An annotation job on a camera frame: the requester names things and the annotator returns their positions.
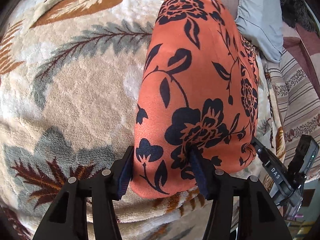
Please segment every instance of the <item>black leaf print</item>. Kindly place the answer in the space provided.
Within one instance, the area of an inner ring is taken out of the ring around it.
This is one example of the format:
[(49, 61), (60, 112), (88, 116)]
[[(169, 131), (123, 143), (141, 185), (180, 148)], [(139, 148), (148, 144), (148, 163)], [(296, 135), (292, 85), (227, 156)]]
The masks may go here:
[(226, 30), (226, 46), (227, 46), (227, 48), (230, 47), (230, 43), (231, 43), (230, 36), (229, 36), (228, 31)]
[(241, 64), (240, 71), (241, 71), (241, 76), (244, 77), (245, 76), (245, 67), (242, 64)]
[(193, 175), (192, 169), (190, 166), (185, 167), (182, 171), (181, 171), (181, 178), (182, 179), (194, 179), (195, 176)]
[(209, 13), (209, 15), (214, 19), (216, 22), (220, 22), (223, 26), (225, 26), (224, 20), (221, 18), (218, 12)]
[(164, 78), (160, 84), (160, 95), (165, 108), (167, 108), (170, 103), (170, 87), (167, 78)]
[(136, 148), (136, 157), (139, 162), (155, 162), (163, 155), (163, 148), (159, 145), (151, 145), (148, 139), (142, 138), (139, 147)]
[(146, 59), (146, 65), (145, 65), (144, 70), (143, 70), (144, 73), (147, 71), (147, 68), (150, 65), (151, 60), (158, 54), (161, 45), (162, 45), (162, 43), (154, 46), (151, 49), (151, 51), (149, 52), (149, 54), (147, 56), (147, 59)]
[(273, 146), (272, 142), (273, 142), (273, 131), (271, 129), (270, 130), (270, 144), (271, 144), (271, 148), (274, 149), (274, 146)]
[(199, 42), (199, 32), (200, 28), (197, 22), (193, 19), (188, 19), (186, 24), (184, 25), (184, 32), (189, 38), (189, 40), (200, 49), (200, 42)]
[(164, 134), (165, 140), (176, 146), (171, 152), (174, 160), (171, 168), (181, 170), (188, 165), (188, 152), (191, 145), (196, 145), (202, 153), (204, 148), (210, 148), (220, 143), (229, 135), (229, 130), (223, 123), (223, 101), (208, 98), (200, 109), (182, 107), (172, 115), (172, 125)]
[(231, 140), (231, 134), (229, 134), (225, 139), (223, 140), (225, 144), (229, 144)]
[(212, 5), (217, 9), (217, 11), (221, 13), (221, 7), (220, 7), (220, 4), (217, 2), (217, 0), (211, 0), (211, 2), (212, 2)]
[(171, 67), (173, 64), (180, 63), (181, 60), (184, 61), (174, 69), (168, 70), (168, 75), (173, 75), (180, 73), (184, 70), (187, 70), (191, 66), (192, 55), (191, 51), (188, 49), (177, 49), (176, 53), (173, 57), (171, 57), (168, 61), (168, 67)]
[(233, 105), (233, 97), (232, 97), (232, 95), (230, 95), (229, 97), (228, 97), (228, 103), (229, 103), (229, 105)]
[(226, 69), (220, 65), (219, 63), (212, 62), (214, 65), (216, 71), (218, 72), (219, 76), (224, 79), (224, 80), (229, 80), (230, 79), (230, 73), (226, 71)]
[(249, 58), (252, 57), (252, 51), (250, 51), (250, 53), (247, 52), (247, 55), (248, 55)]
[(240, 157), (240, 159), (239, 159), (239, 163), (240, 163), (240, 166), (242, 166), (242, 165), (243, 165), (244, 161), (243, 161), (242, 157)]
[(246, 135), (246, 132), (245, 132), (245, 129), (243, 127), (242, 130), (237, 133), (237, 137), (238, 137), (239, 141), (241, 141), (244, 138), (245, 135)]
[(273, 117), (273, 109), (272, 109), (272, 105), (271, 105), (271, 101), (270, 101), (270, 95), (268, 95), (268, 100), (269, 100), (269, 104), (270, 104), (270, 115), (271, 115), (271, 117)]
[(167, 167), (165, 166), (164, 160), (162, 160), (155, 173), (155, 187), (161, 190), (159, 184), (161, 183), (161, 186), (163, 187), (164, 184), (167, 182), (167, 179), (168, 179)]
[(161, 185), (164, 185), (167, 182), (168, 179), (168, 171), (167, 171), (167, 167), (165, 166), (165, 162), (164, 160), (161, 161), (158, 169), (156, 170), (156, 174), (155, 174), (155, 186), (153, 186), (153, 184), (150, 182), (148, 176), (147, 176), (147, 171), (146, 171), (146, 163), (143, 163), (143, 171), (144, 171), (144, 176), (140, 175), (143, 179), (145, 179), (148, 184), (150, 185), (150, 187), (152, 187), (154, 190), (162, 193), (162, 194), (166, 194), (169, 195), (169, 193), (164, 192), (161, 188), (160, 188), (160, 182)]
[(241, 153), (245, 153), (245, 149), (247, 147), (248, 143), (244, 143), (243, 145), (241, 145)]
[(236, 39), (234, 37), (233, 37), (233, 45), (235, 46), (235, 49), (238, 52), (238, 46), (236, 44)]
[(231, 125), (231, 128), (230, 128), (230, 133), (232, 133), (238, 126), (238, 121), (239, 121), (239, 116), (240, 116), (240, 113), (236, 114), (235, 118), (233, 119), (233, 122), (232, 122), (232, 125)]
[(142, 124), (143, 118), (148, 119), (148, 115), (147, 115), (147, 112), (143, 108), (141, 108), (139, 105), (138, 105), (138, 109), (139, 111), (137, 113), (136, 123)]
[(214, 166), (221, 166), (222, 160), (219, 159), (219, 156), (213, 156), (212, 159), (211, 159), (211, 163)]

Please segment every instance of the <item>metal screw head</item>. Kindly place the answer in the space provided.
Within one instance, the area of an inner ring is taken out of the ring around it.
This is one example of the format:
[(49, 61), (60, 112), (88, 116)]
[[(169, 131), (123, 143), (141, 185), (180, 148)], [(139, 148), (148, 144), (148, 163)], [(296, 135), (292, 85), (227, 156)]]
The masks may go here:
[(105, 169), (105, 170), (102, 171), (102, 175), (103, 176), (108, 176), (110, 174), (111, 174), (111, 170)]
[(224, 173), (224, 171), (221, 170), (221, 169), (216, 169), (214, 172), (215, 172), (215, 174), (217, 174), (217, 175), (223, 175), (223, 173)]
[(250, 180), (252, 182), (257, 182), (259, 179), (258, 179), (258, 177), (252, 175), (252, 176), (250, 176)]
[(74, 182), (76, 182), (76, 180), (77, 180), (76, 177), (70, 177), (70, 178), (68, 179), (68, 182), (69, 182), (69, 183), (74, 183)]

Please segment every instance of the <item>black flower print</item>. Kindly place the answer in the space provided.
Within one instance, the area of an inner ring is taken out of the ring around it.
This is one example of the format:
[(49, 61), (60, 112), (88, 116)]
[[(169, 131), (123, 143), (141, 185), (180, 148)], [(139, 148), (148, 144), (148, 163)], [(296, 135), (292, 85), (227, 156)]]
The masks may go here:
[(166, 0), (160, 7), (156, 22), (160, 25), (187, 17), (207, 20), (204, 3), (200, 0)]
[(155, 162), (163, 155), (163, 149), (159, 145), (151, 145), (148, 139), (142, 138), (139, 147), (136, 148), (136, 157), (139, 162)]
[(223, 102), (219, 98), (207, 99), (202, 111), (183, 107), (173, 113), (172, 125), (166, 130), (164, 138), (169, 144), (177, 146), (171, 153), (174, 160), (171, 168), (180, 168), (182, 178), (185, 177), (187, 154), (192, 145), (203, 152), (203, 148), (213, 147), (229, 135), (223, 118)]
[(169, 195), (169, 193), (164, 192), (160, 185), (163, 187), (168, 179), (168, 170), (167, 166), (165, 165), (165, 161), (162, 160), (160, 165), (158, 166), (156, 173), (154, 175), (154, 185), (150, 182), (147, 176), (147, 163), (155, 162), (159, 160), (163, 155), (163, 148), (159, 145), (151, 145), (148, 139), (142, 138), (139, 147), (136, 148), (136, 157), (137, 160), (142, 164), (144, 175), (140, 175), (143, 179), (145, 179), (150, 187), (154, 190)]
[(245, 114), (247, 117), (251, 117), (251, 122), (253, 122), (256, 109), (258, 108), (258, 93), (247, 78), (241, 79), (241, 95)]
[(200, 49), (200, 28), (195, 19), (207, 20), (204, 3), (200, 0), (166, 0), (162, 4), (156, 22), (160, 25), (186, 19), (184, 32), (188, 39)]

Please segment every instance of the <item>dark fuzzy object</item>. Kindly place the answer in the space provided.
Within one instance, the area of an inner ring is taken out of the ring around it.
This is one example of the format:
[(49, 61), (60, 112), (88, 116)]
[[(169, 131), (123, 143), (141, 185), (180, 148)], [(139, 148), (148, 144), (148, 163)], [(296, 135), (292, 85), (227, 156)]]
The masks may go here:
[(292, 28), (299, 23), (308, 32), (315, 31), (315, 23), (303, 0), (280, 0), (282, 20)]

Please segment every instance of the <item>black bracket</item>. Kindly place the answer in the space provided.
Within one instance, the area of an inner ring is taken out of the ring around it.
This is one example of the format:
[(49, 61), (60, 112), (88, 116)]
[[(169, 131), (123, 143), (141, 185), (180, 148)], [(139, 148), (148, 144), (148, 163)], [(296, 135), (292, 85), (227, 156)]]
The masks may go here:
[(192, 147), (190, 164), (200, 193), (213, 200), (203, 240), (229, 240), (233, 197), (239, 196), (237, 240), (292, 240), (278, 208), (256, 176), (235, 178)]
[(299, 205), (306, 174), (311, 169), (319, 151), (316, 141), (310, 135), (302, 135), (288, 169), (255, 137), (252, 138), (251, 144), (278, 188), (272, 198), (275, 204), (285, 205), (289, 202), (292, 207)]

